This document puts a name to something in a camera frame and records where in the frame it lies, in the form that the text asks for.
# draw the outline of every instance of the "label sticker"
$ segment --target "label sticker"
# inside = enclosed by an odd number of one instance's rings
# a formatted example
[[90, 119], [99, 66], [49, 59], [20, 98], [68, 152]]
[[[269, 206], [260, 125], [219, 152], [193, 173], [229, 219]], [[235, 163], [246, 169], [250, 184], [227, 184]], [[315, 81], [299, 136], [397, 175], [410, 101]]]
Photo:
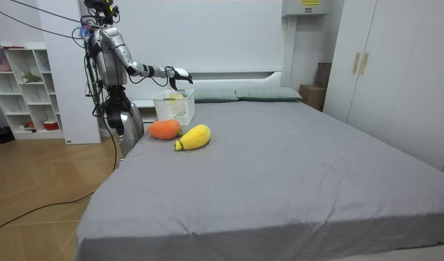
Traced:
[[302, 0], [304, 6], [318, 5], [318, 0]]

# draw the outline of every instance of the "cubby shelf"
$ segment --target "cubby shelf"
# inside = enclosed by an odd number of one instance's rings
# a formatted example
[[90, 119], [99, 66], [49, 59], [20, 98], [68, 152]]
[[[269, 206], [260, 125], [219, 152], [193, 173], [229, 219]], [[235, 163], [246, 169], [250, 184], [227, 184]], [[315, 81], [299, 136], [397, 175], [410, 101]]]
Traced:
[[[5, 49], [1, 52], [12, 71], [0, 71], [0, 106], [15, 138], [64, 138], [46, 50]], [[22, 74], [29, 72], [42, 81], [24, 83]], [[46, 130], [46, 121], [58, 122], [59, 130]], [[28, 122], [33, 122], [35, 132], [24, 129]]]

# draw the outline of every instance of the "brown box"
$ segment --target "brown box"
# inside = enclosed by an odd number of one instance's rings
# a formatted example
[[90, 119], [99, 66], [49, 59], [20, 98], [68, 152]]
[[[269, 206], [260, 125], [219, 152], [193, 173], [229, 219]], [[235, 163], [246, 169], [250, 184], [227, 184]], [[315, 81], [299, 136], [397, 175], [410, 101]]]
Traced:
[[326, 88], [316, 84], [301, 84], [300, 95], [303, 98], [301, 102], [314, 109], [322, 111], [324, 109]]
[[331, 62], [319, 62], [317, 67], [316, 80], [314, 81], [320, 87], [327, 88], [330, 79], [330, 70], [332, 69]]

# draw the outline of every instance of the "black bag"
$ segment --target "black bag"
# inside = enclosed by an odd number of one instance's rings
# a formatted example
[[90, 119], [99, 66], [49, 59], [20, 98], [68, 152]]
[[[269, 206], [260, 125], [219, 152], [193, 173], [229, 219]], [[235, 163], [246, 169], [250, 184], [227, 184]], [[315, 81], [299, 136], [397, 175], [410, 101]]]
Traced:
[[0, 126], [0, 144], [5, 144], [6, 142], [14, 141], [14, 135], [9, 127]]

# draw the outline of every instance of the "orange plush toy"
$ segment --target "orange plush toy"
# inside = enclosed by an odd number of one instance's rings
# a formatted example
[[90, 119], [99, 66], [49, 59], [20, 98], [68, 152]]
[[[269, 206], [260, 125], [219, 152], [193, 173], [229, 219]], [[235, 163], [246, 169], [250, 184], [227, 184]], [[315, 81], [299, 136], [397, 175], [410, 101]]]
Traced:
[[180, 123], [176, 120], [157, 120], [149, 126], [148, 132], [158, 139], [173, 139], [182, 134]]

